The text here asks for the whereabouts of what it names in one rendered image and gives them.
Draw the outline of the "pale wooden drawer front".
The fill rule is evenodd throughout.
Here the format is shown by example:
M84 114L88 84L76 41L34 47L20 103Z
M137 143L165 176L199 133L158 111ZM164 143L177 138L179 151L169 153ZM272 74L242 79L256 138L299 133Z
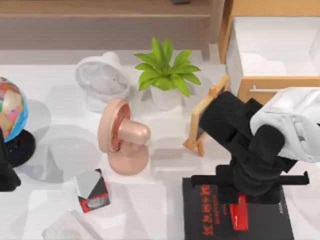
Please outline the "pale wooden drawer front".
M264 105L276 92L249 92L253 85L261 89L320 87L320 76L243 76L237 97L243 102L253 98Z

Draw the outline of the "green plant in white pot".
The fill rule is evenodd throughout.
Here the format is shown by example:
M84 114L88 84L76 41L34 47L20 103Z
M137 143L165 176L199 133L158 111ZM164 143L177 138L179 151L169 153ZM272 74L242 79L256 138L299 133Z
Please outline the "green plant in white pot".
M181 105L182 97L190 97L187 82L198 86L202 84L195 75L201 70L189 60L190 49L182 50L173 57L174 47L168 38L161 43L153 37L151 47L149 53L134 54L142 61L135 66L136 70L142 71L138 78L138 91L150 89L155 106L168 111Z

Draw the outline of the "white desk fan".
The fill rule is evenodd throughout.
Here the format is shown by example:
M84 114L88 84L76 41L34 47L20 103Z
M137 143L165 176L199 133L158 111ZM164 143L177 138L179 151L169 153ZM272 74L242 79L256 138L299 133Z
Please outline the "white desk fan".
M92 112L102 113L113 98L131 97L129 74L112 51L82 59L76 65L75 80L85 91L85 102Z

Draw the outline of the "black book with red lettering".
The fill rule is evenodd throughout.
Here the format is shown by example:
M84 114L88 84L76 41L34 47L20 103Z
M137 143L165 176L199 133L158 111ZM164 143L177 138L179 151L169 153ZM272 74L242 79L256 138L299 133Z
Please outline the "black book with red lettering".
M234 230L230 208L215 185L192 186L183 178L184 240L295 240L284 192L277 204L247 204L248 230Z

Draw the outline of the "pale wooden cabinet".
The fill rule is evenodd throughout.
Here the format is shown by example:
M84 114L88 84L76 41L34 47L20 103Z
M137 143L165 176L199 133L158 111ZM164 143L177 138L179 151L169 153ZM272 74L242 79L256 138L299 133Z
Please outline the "pale wooden cabinet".
M320 0L225 0L218 49L230 74L320 78Z

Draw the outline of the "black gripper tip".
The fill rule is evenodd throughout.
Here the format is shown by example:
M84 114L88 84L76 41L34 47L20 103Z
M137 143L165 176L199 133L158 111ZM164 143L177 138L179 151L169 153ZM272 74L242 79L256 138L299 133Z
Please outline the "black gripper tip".
M20 185L21 180L9 163L9 155L0 127L0 192L13 192Z

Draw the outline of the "brown wooden shelf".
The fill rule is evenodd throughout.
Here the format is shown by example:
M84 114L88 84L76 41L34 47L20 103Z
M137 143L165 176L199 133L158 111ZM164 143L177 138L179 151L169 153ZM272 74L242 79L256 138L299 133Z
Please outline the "brown wooden shelf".
M225 0L0 0L0 50L149 50L152 38L210 58Z

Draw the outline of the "clear grey box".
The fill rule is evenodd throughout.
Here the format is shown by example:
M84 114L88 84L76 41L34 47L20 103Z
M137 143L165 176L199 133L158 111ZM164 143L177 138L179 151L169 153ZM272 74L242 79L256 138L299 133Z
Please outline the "clear grey box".
M67 211L41 233L43 240L104 240L79 212Z

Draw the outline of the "colourful globe on black stand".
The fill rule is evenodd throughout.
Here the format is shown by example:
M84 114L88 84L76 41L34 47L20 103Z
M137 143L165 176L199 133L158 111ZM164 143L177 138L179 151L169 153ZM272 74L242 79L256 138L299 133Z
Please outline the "colourful globe on black stand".
M35 137L25 130L28 116L28 101L23 91L0 76L0 152L14 168L25 164L36 150Z

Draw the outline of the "pink desk fan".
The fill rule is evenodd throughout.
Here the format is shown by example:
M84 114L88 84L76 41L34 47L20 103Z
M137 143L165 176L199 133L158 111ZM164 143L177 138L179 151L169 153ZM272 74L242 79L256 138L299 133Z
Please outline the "pink desk fan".
M107 154L111 169L122 176L140 173L148 164L146 143L150 128L131 120L129 102L122 97L113 98L105 107L98 126L99 149Z

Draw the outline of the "red and black box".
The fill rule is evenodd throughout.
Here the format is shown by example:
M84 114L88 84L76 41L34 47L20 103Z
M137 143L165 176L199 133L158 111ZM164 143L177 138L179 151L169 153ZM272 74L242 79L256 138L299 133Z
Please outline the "red and black box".
M74 181L78 202L84 213L111 203L106 181L100 168L78 174L74 177Z

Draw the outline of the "wooden framed blackboard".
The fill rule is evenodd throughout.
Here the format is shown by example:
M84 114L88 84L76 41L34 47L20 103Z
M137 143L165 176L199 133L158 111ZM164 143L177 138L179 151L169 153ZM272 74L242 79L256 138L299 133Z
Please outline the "wooden framed blackboard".
M203 100L195 107L191 113L188 138L183 145L190 151L196 151L200 157L204 156L203 138L206 132L199 127L200 119L215 98L224 91L229 90L230 76L225 74L217 84L213 84L208 94Z

